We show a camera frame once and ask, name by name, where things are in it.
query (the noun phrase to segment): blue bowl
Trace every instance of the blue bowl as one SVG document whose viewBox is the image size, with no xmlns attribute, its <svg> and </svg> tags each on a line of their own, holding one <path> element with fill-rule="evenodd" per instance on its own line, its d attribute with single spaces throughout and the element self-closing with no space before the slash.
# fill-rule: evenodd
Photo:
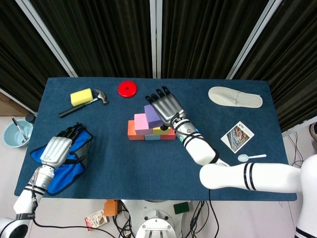
<svg viewBox="0 0 317 238">
<path fill-rule="evenodd" d="M 33 125 L 28 123 L 25 119 L 18 119 L 17 120 L 20 128 L 24 132 L 24 134 L 28 137 L 28 139 L 22 143 L 24 137 L 17 128 L 17 126 L 11 122 L 2 134 L 2 140 L 4 144 L 8 147 L 21 147 L 29 143 L 31 133 L 33 130 Z"/>
</svg>

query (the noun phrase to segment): table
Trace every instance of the table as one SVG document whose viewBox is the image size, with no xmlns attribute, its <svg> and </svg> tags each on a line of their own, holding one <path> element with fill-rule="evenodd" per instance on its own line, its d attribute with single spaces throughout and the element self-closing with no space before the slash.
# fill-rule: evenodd
<svg viewBox="0 0 317 238">
<path fill-rule="evenodd" d="M 15 195 L 19 195 L 33 171 L 40 164 L 30 151 L 46 144 L 52 136 L 83 123 L 95 138 L 88 154 L 86 171 L 59 198 L 141 199 L 141 200 L 208 200 L 208 190 L 199 180 L 197 165 L 174 141 L 130 141 L 128 120 L 143 113 L 148 104 L 145 95 L 167 86 L 187 112 L 187 117 L 205 139 L 219 151 L 219 157 L 237 165 L 239 154 L 267 154 L 253 162 L 287 163 L 277 116 L 267 82 L 222 79 L 143 79 L 133 78 L 138 93 L 122 98 L 118 85 L 126 78 L 60 77 L 49 78 L 41 100 L 38 117 L 30 139 Z M 223 107 L 208 98 L 214 86 L 261 95 L 259 109 Z M 84 109 L 60 119 L 58 113 L 71 107 L 69 94 L 85 88 L 104 91 L 109 104 L 94 102 Z M 238 121 L 255 136 L 234 154 L 220 140 Z M 222 188 L 211 193 L 212 200 L 293 201 L 296 194 L 254 192 L 237 188 Z"/>
</svg>

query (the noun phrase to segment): teal block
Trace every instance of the teal block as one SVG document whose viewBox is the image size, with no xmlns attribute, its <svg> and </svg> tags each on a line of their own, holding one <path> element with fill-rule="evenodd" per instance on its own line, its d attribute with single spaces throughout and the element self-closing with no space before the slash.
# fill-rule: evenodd
<svg viewBox="0 0 317 238">
<path fill-rule="evenodd" d="M 145 140 L 160 140 L 160 135 L 145 135 Z"/>
</svg>

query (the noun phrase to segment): black curtain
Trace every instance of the black curtain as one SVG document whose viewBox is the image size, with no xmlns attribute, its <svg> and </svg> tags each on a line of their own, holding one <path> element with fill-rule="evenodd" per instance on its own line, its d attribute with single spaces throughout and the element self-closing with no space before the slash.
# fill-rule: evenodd
<svg viewBox="0 0 317 238">
<path fill-rule="evenodd" d="M 149 0 L 31 0 L 78 76 L 152 77 Z"/>
<path fill-rule="evenodd" d="M 37 111 L 48 77 L 67 76 L 13 0 L 0 1 L 0 88 Z"/>
<path fill-rule="evenodd" d="M 317 1 L 283 1 L 235 78 L 269 82 L 283 131 L 316 116 Z"/>
<path fill-rule="evenodd" d="M 164 0 L 162 78 L 226 78 L 267 0 Z"/>
</svg>

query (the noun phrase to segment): red round object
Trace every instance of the red round object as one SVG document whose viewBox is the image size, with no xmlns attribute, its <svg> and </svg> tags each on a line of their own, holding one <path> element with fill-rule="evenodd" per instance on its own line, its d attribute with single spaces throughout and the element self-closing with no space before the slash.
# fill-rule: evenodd
<svg viewBox="0 0 317 238">
<path fill-rule="evenodd" d="M 123 81 L 118 86 L 118 93 L 124 98 L 133 97 L 138 91 L 138 87 L 135 82 L 127 80 Z"/>
</svg>

